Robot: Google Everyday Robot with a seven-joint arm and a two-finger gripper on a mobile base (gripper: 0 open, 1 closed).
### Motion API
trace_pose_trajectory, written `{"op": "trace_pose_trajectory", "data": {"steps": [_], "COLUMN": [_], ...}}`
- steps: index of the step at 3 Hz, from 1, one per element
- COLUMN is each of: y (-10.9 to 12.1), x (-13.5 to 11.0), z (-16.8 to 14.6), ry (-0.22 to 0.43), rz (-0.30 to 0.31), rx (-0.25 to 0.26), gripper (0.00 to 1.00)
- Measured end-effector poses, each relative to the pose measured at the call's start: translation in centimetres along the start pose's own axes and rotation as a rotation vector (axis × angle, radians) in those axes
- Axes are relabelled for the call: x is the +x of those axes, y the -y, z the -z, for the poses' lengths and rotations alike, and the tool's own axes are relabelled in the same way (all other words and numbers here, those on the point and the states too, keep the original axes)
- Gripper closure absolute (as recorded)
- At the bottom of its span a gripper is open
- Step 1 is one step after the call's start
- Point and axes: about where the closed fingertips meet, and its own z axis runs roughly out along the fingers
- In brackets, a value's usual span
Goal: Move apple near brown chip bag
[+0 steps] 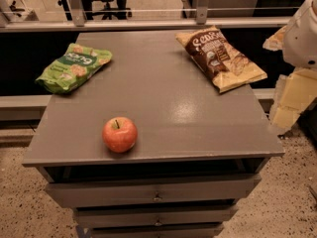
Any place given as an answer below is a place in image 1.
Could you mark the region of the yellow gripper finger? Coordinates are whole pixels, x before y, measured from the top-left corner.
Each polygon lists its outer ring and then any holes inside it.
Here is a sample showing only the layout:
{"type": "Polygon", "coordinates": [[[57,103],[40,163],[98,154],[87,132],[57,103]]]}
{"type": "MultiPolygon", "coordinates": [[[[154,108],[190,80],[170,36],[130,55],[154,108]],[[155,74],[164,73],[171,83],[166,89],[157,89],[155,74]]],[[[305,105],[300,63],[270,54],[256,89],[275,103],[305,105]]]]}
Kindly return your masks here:
{"type": "Polygon", "coordinates": [[[316,98],[316,68],[297,67],[289,76],[281,75],[269,110],[270,130],[276,135],[288,132],[316,98]]]}
{"type": "Polygon", "coordinates": [[[283,48],[283,37],[285,30],[285,26],[277,30],[272,36],[264,41],[263,48],[274,52],[281,51],[283,48]]]}

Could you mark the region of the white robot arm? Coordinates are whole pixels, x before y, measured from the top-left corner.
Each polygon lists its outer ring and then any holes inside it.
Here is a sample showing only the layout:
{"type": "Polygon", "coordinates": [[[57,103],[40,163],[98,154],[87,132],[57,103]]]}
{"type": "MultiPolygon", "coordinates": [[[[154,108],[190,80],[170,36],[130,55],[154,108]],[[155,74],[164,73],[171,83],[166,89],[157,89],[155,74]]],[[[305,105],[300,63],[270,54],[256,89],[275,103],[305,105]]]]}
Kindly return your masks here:
{"type": "Polygon", "coordinates": [[[317,0],[305,0],[263,47],[282,50],[283,60],[294,66],[289,76],[277,80],[269,111],[270,129],[283,135],[317,98],[317,0]]]}

